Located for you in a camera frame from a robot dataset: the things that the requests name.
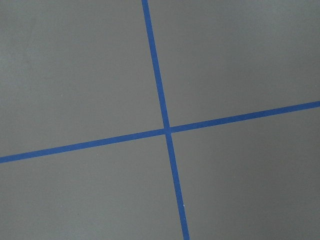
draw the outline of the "gray floor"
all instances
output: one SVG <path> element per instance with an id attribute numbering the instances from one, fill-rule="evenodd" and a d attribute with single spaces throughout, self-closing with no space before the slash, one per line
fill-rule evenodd
<path id="1" fill-rule="evenodd" d="M 320 100 L 317 1 L 149 8 L 171 126 Z M 318 240 L 319 119 L 173 133 L 190 239 Z M 0 157 L 163 127 L 141 1 L 0 1 Z M 4 240 L 183 239 L 164 135 L 2 163 L 0 192 Z"/>

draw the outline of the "gray surface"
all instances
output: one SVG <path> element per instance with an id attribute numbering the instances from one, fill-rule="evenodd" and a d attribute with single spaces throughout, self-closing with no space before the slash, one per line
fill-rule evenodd
<path id="1" fill-rule="evenodd" d="M 319 100 L 319 1 L 149 5 L 172 126 Z"/>
<path id="2" fill-rule="evenodd" d="M 0 165 L 4 240 L 182 239 L 163 136 Z"/>
<path id="3" fill-rule="evenodd" d="M 192 240 L 318 240 L 320 109 L 173 135 Z"/>
<path id="4" fill-rule="evenodd" d="M 0 55 L 0 156 L 163 127 L 139 0 L 2 0 Z"/>

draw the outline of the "gray floor tile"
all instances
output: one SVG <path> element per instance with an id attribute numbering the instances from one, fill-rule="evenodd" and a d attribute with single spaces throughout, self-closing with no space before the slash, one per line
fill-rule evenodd
<path id="1" fill-rule="evenodd" d="M 163 136 L 0 166 L 0 238 L 181 240 Z"/>
<path id="2" fill-rule="evenodd" d="M 192 240 L 317 240 L 320 109 L 175 133 Z"/>
<path id="3" fill-rule="evenodd" d="M 0 156 L 163 127 L 141 2 L 0 2 Z"/>
<path id="4" fill-rule="evenodd" d="M 319 101 L 318 1 L 149 5 L 171 125 Z"/>

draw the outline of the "blue painter's tape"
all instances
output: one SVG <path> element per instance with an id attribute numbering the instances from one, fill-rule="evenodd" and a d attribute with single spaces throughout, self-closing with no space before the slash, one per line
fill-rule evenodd
<path id="1" fill-rule="evenodd" d="M 161 108 L 163 126 L 165 129 L 167 129 L 170 127 L 169 117 L 168 117 L 164 87 L 163 87 L 162 79 L 161 79 L 155 37 L 154 37 L 153 29 L 152 29 L 151 17 L 150 17 L 149 6 L 148 6 L 147 0 L 142 0 L 142 8 L 143 8 L 143 14 L 144 14 L 146 33 L 147 33 L 148 41 L 149 41 L 155 83 L 156 83 L 156 88 L 157 88 L 159 103 L 160 103 L 160 108 Z"/>
<path id="2" fill-rule="evenodd" d="M 58 146 L 58 147 L 53 147 L 53 148 L 48 148 L 48 149 L 43 149 L 38 151 L 30 151 L 30 152 L 25 152 L 25 153 L 10 155 L 10 156 L 2 156 L 0 157 L 0 164 L 23 160 L 23 159 L 36 158 L 36 157 L 41 157 L 46 155 L 65 153 L 65 152 L 70 152 L 70 151 L 75 151 L 80 149 L 88 149 L 88 148 L 93 148 L 93 147 L 98 147 L 98 146 L 103 146 L 108 144 L 121 143 L 121 142 L 136 140 L 136 139 L 149 138 L 149 137 L 154 137 L 154 136 L 159 136 L 164 134 L 165 134 L 164 129 L 157 129 L 152 131 L 144 131 L 144 132 L 133 133 L 128 135 L 115 136 L 115 137 L 110 137 L 110 138 L 105 138 L 100 140 L 76 143 L 72 145 Z"/>
<path id="3" fill-rule="evenodd" d="M 208 121 L 201 121 L 201 122 L 195 122 L 195 123 L 190 123 L 190 124 L 185 124 L 180 126 L 173 126 L 170 129 L 172 133 L 177 133 L 182 131 L 201 129 L 201 128 L 212 127 L 216 125 L 229 124 L 234 122 L 263 118 L 263 117 L 268 117 L 272 115 L 285 114 L 285 113 L 319 108 L 319 107 L 320 107 L 320 101 L 314 101 L 314 102 L 308 102 L 308 103 L 303 103 L 303 104 L 298 104 L 293 106 L 285 106 L 285 107 L 280 107 L 280 108 L 275 108 L 270 110 L 257 111 L 257 112 L 252 112 L 252 113 L 247 113 L 247 114 L 242 114 L 237 116 L 229 116 L 229 117 L 213 119 Z"/>
<path id="4" fill-rule="evenodd" d="M 142 0 L 142 8 L 143 8 L 143 14 L 144 14 L 146 33 L 147 33 L 148 41 L 149 41 L 150 54 L 151 54 L 151 59 L 152 59 L 156 88 L 157 88 L 158 97 L 159 97 L 163 127 L 165 129 L 165 139 L 166 139 L 166 145 L 168 148 L 168 154 L 169 154 L 175 196 L 176 196 L 176 201 L 177 201 L 177 206 L 178 206 L 178 212 L 179 212 L 179 217 L 180 217 L 182 235 L 183 235 L 184 240 L 189 240 L 190 237 L 189 237 L 188 224 L 187 224 L 187 218 L 186 218 L 186 213 L 185 213 L 185 206 L 184 206 L 184 201 L 183 201 L 182 191 L 181 191 L 181 186 L 180 186 L 180 181 L 179 181 L 179 174 L 178 174 L 178 167 L 177 167 L 176 156 L 175 156 L 175 149 L 174 149 L 174 144 L 173 144 L 172 136 L 171 136 L 169 116 L 168 116 L 168 111 L 167 111 L 164 88 L 163 88 L 162 79 L 161 79 L 161 72 L 160 72 L 159 61 L 158 61 L 158 56 L 157 56 L 154 32 L 152 29 L 148 0 Z"/>

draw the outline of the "blue tape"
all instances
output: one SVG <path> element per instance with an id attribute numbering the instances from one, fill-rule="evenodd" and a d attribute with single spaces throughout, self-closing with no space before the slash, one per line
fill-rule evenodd
<path id="1" fill-rule="evenodd" d="M 164 88 L 163 88 L 162 79 L 161 79 L 161 73 L 160 73 L 159 61 L 158 61 L 158 56 L 157 56 L 157 49 L 156 49 L 154 32 L 152 29 L 148 0 L 142 0 L 142 8 L 143 8 L 143 14 L 144 14 L 146 33 L 147 33 L 148 41 L 149 41 L 155 83 L 156 83 L 156 88 L 157 88 L 158 97 L 159 97 L 163 127 L 165 130 L 165 140 L 166 140 L 166 145 L 168 148 L 171 173 L 172 173 L 172 178 L 173 178 L 176 202 L 177 202 L 178 211 L 179 211 L 182 235 L 183 235 L 184 240 L 189 240 L 190 237 L 189 237 L 188 224 L 187 224 L 187 218 L 186 218 L 186 213 L 185 213 L 185 205 L 184 205 L 182 192 L 181 192 L 178 167 L 177 167 L 177 161 L 176 161 L 176 156 L 175 156 L 175 149 L 174 149 L 174 144 L 173 144 L 172 136 L 171 136 L 169 116 L 168 116 L 168 111 L 167 111 Z"/>
<path id="2" fill-rule="evenodd" d="M 237 116 L 229 116 L 229 117 L 213 119 L 208 121 L 201 121 L 201 122 L 195 122 L 191 124 L 173 126 L 170 128 L 170 131 L 172 133 L 177 133 L 177 132 L 183 132 L 183 131 L 188 131 L 193 129 L 212 127 L 212 126 L 217 126 L 222 124 L 229 124 L 234 122 L 240 122 L 240 121 L 256 119 L 256 118 L 263 118 L 263 117 L 268 117 L 272 115 L 285 114 L 285 113 L 319 108 L 319 107 L 320 107 L 320 101 L 314 101 L 314 102 L 308 102 L 308 103 L 275 108 L 270 110 L 257 111 L 257 112 L 252 112 L 252 113 L 247 113 L 247 114 L 242 114 Z M 165 135 L 167 131 L 168 130 L 165 130 L 162 128 L 157 130 L 110 137 L 110 138 L 105 138 L 100 140 L 76 143 L 72 145 L 58 146 L 58 147 L 53 147 L 53 148 L 48 148 L 48 149 L 43 149 L 38 151 L 25 152 L 25 153 L 9 155 L 9 156 L 1 156 L 0 164 L 6 163 L 6 162 L 23 160 L 23 159 L 31 159 L 31 158 L 36 158 L 36 157 L 41 157 L 46 155 L 65 153 L 65 152 L 70 152 L 75 150 L 93 148 L 93 147 L 98 147 L 103 145 L 116 144 L 116 143 L 131 141 L 131 140 L 149 138 L 149 137 L 154 137 L 159 135 Z"/>
<path id="3" fill-rule="evenodd" d="M 128 135 L 110 137 L 110 138 L 105 138 L 100 140 L 76 143 L 72 145 L 58 146 L 58 147 L 53 147 L 53 148 L 48 148 L 48 149 L 43 149 L 38 151 L 30 151 L 30 152 L 25 152 L 25 153 L 10 155 L 10 156 L 2 156 L 0 157 L 0 164 L 23 160 L 23 159 L 36 158 L 36 157 L 41 157 L 46 155 L 65 153 L 65 152 L 70 152 L 70 151 L 75 151 L 80 149 L 88 149 L 88 148 L 93 148 L 93 147 L 98 147 L 98 146 L 103 146 L 108 144 L 121 143 L 121 142 L 136 140 L 136 139 L 149 138 L 149 137 L 154 137 L 154 136 L 159 136 L 164 134 L 165 134 L 164 129 L 157 129 L 152 131 L 144 131 L 144 132 L 133 133 Z"/>
<path id="4" fill-rule="evenodd" d="M 180 126 L 173 126 L 171 127 L 171 132 L 177 133 L 177 132 L 188 131 L 193 129 L 201 129 L 206 127 L 229 124 L 229 123 L 240 122 L 240 121 L 245 121 L 250 119 L 263 118 L 263 117 L 268 117 L 272 115 L 285 114 L 285 113 L 313 109 L 318 107 L 320 107 L 320 101 L 308 102 L 308 103 L 303 103 L 303 104 L 298 104 L 293 106 L 275 108 L 271 110 L 257 111 L 257 112 L 252 112 L 252 113 L 247 113 L 247 114 L 242 114 L 237 116 L 229 116 L 229 117 L 213 119 L 208 121 L 201 121 L 201 122 L 190 123 L 190 124 L 185 124 Z"/>

